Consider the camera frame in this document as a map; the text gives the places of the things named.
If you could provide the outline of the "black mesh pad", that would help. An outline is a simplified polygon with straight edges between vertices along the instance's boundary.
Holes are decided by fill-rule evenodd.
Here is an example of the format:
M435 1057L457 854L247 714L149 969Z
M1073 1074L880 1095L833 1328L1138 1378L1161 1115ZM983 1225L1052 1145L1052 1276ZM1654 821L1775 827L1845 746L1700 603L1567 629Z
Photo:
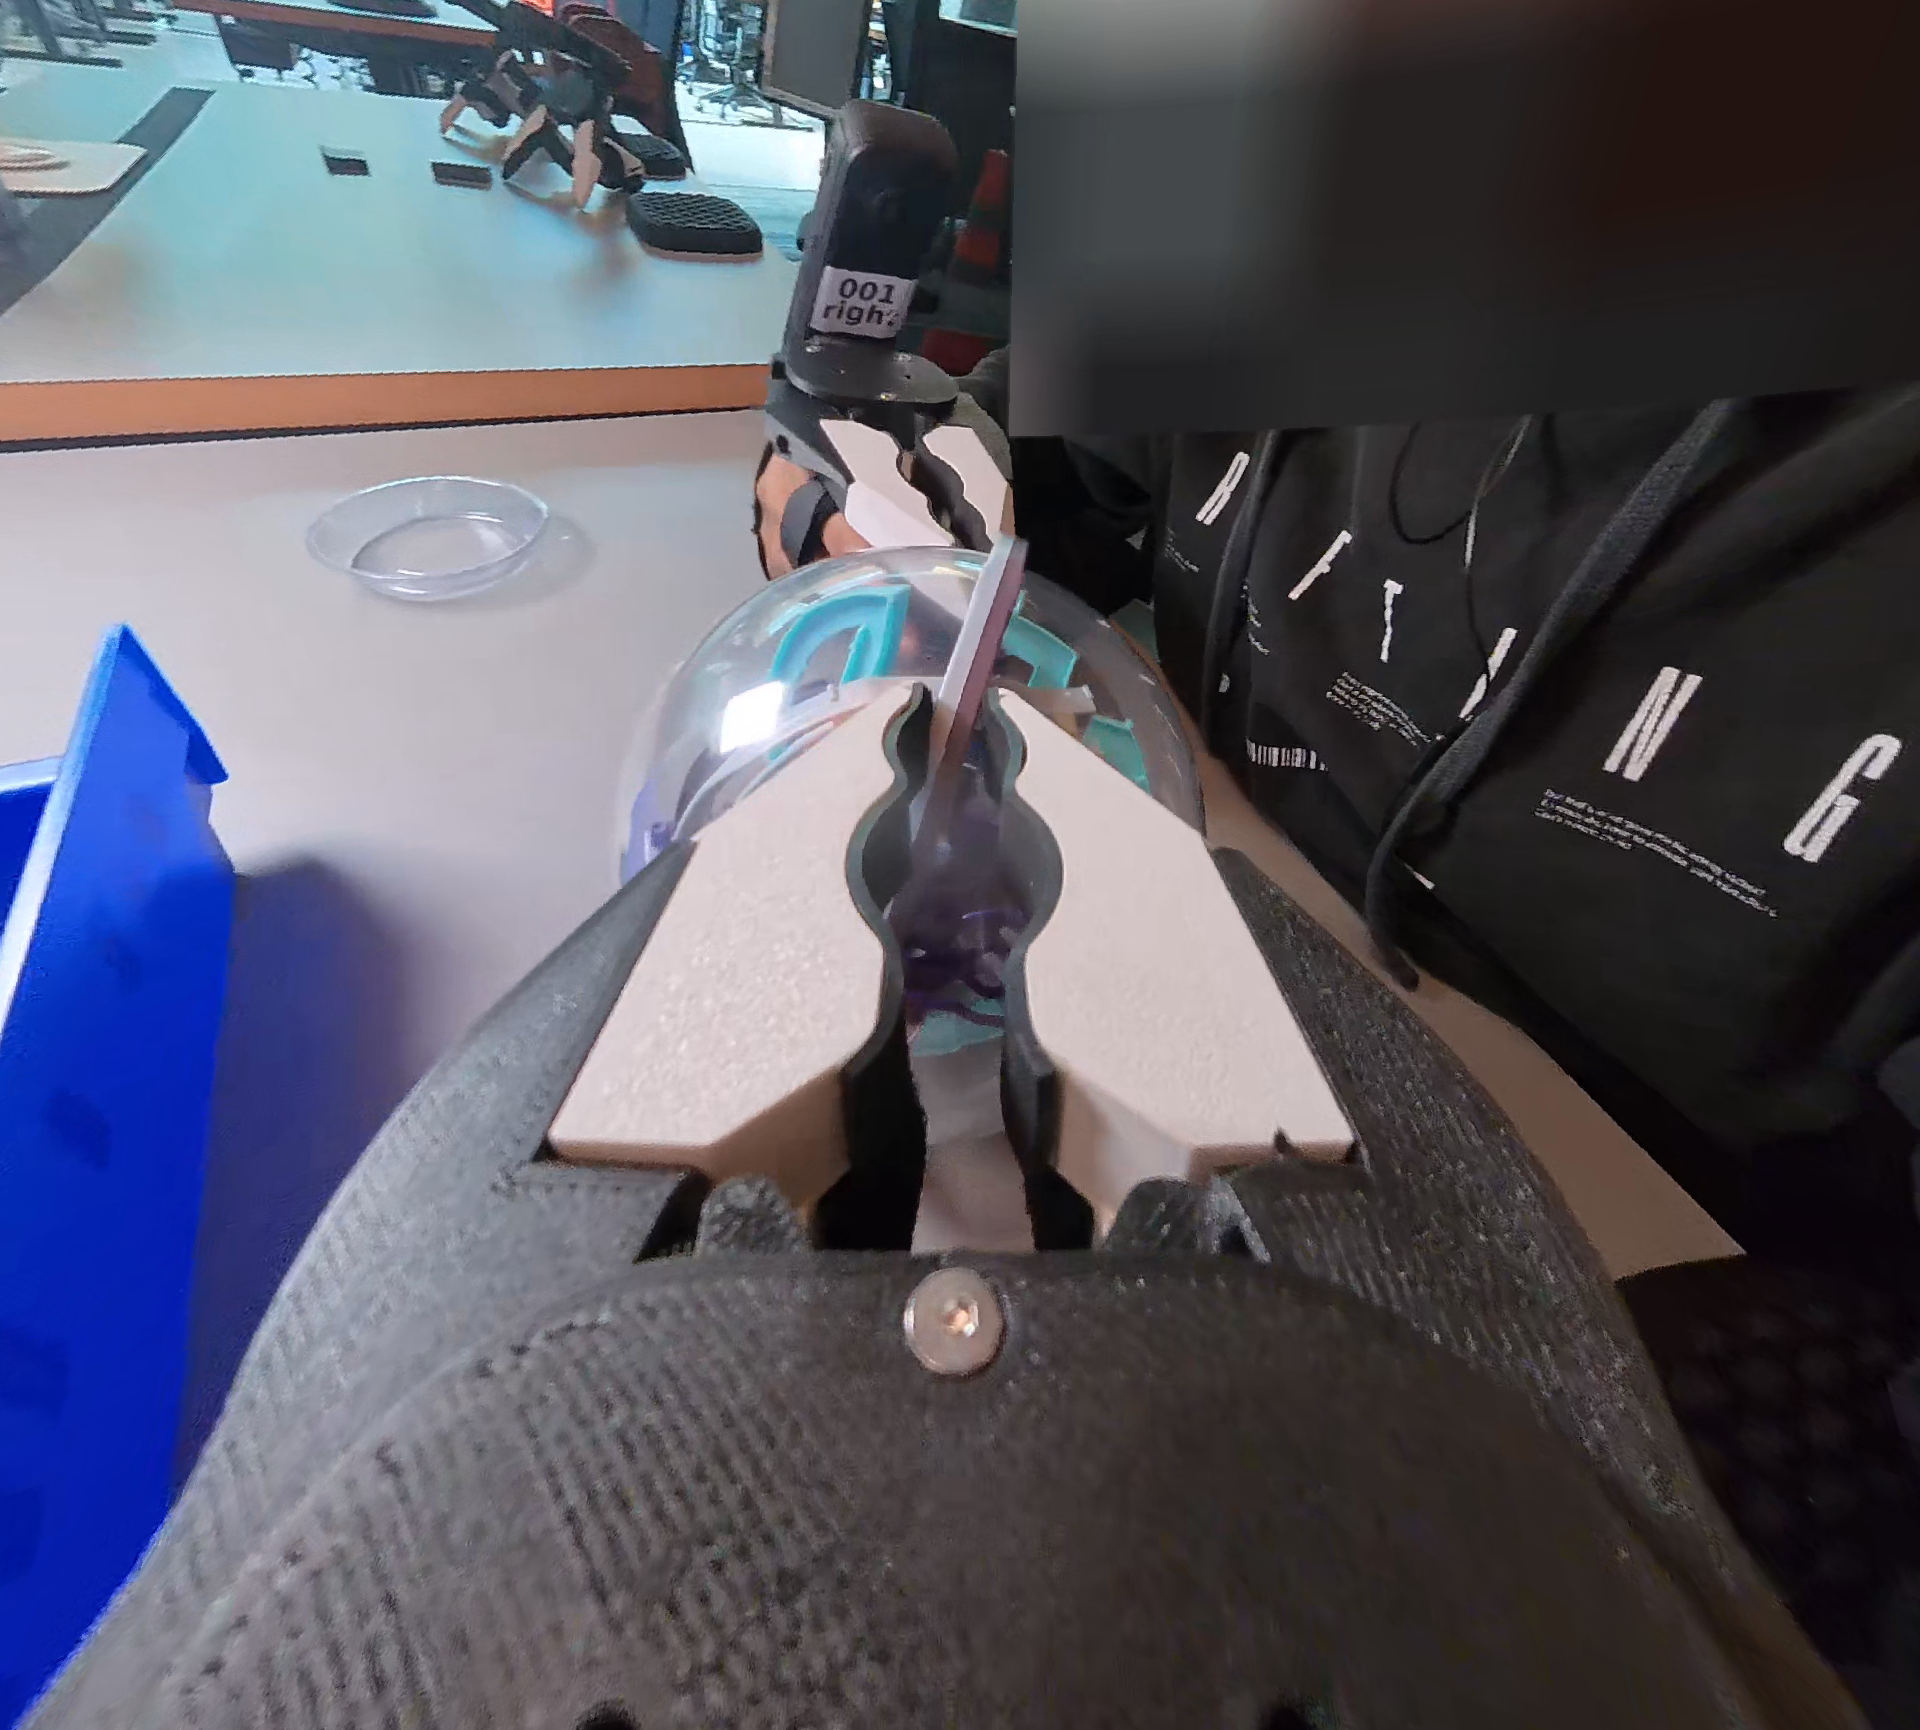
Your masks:
M623 199L628 229L650 256L747 261L766 253L757 218L730 197L646 189Z
M1917 1724L1915 1308L1757 1257L1621 1297L1720 1509L1871 1725Z

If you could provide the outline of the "black printed hoodie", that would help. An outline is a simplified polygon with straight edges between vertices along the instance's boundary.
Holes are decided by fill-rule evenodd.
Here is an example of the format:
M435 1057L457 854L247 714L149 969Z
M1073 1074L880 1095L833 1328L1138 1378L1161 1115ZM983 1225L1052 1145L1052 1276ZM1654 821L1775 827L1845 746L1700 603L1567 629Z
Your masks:
M1915 384L1144 452L1165 673L1386 968L1746 1246L1914 1245Z

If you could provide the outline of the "clear plastic maze ball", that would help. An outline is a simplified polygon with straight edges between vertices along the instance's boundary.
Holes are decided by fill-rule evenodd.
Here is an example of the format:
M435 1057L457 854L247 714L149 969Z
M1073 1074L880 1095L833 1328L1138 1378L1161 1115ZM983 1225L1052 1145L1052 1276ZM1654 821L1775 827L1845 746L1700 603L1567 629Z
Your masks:
M938 693L980 567L968 553L864 553L794 572L722 619L640 724L625 776L621 879L716 821L884 683ZM1154 656L1134 643L1139 629L1144 612L1101 614L1027 565L994 686L1201 827L1183 721ZM888 908L905 954L910 1061L926 1121L919 1251L1034 1245L1001 1108L1001 972L1027 914L997 871L988 783L978 737L940 846Z

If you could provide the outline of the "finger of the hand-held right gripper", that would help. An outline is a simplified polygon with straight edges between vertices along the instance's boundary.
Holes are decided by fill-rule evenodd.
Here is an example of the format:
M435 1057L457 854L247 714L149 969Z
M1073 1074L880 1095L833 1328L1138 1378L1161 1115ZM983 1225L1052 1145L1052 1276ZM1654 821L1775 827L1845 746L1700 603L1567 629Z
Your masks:
M933 547L987 554L1013 528L1011 446L984 410L897 417L903 482L921 495L924 513L894 528L894 547Z
M883 496L831 449L766 436L757 466L757 556L766 582L883 547L894 538Z

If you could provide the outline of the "clear plastic dish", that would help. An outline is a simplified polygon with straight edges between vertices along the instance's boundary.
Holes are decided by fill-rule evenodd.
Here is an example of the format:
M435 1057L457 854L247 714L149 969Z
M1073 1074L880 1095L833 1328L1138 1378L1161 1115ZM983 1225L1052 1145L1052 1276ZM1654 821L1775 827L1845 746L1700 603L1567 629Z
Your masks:
M551 522L539 495L504 480L405 477L328 506L306 553L375 594L444 603L519 574Z

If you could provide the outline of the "blue plastic bin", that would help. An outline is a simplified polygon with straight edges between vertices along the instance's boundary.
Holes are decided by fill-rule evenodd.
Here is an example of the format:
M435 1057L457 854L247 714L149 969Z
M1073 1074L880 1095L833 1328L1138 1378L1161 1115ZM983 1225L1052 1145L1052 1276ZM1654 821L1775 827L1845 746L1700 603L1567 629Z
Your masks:
M225 1021L226 772L128 626L4 768L4 1664L54 1664L170 1500Z

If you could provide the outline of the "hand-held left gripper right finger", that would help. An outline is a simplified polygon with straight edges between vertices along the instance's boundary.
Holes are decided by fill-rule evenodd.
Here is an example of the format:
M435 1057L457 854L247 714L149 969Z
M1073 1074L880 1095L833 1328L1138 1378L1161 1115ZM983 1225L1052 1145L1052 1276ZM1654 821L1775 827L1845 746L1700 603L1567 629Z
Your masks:
M1151 1183L1356 1132L1206 836L1027 702L1001 705L1003 854L1024 927L1003 968L1003 1104L1022 1170L1110 1227Z

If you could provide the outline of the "black and tan device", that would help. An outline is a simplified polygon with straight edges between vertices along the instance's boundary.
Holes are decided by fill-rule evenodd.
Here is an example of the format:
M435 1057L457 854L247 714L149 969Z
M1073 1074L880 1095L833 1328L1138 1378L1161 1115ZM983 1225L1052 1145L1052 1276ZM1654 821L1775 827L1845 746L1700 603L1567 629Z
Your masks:
M551 16L519 0L441 0L492 28L490 60L440 115L452 137L470 113L511 134L498 174L535 157L562 167L576 208L594 193L629 197L648 182L689 176L691 157L660 56L613 13Z

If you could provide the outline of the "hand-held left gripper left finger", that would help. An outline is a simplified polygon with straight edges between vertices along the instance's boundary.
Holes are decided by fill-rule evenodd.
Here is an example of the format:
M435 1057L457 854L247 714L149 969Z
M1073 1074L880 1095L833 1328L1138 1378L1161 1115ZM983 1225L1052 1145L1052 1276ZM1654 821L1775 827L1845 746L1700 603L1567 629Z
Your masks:
M651 927L551 1126L576 1166L757 1175L835 1246L919 1218L905 958L919 702L872 698L639 881Z

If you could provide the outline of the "person's right forearm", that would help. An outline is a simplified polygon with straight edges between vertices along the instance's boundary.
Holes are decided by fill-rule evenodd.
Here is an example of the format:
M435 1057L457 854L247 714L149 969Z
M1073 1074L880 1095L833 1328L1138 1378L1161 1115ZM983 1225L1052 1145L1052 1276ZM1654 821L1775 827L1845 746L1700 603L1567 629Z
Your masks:
M1011 436L1017 532L1029 571L1114 614L1166 603L1166 622L1203 619L1213 571L1177 545L1177 506L1198 506L1213 473L1203 435Z

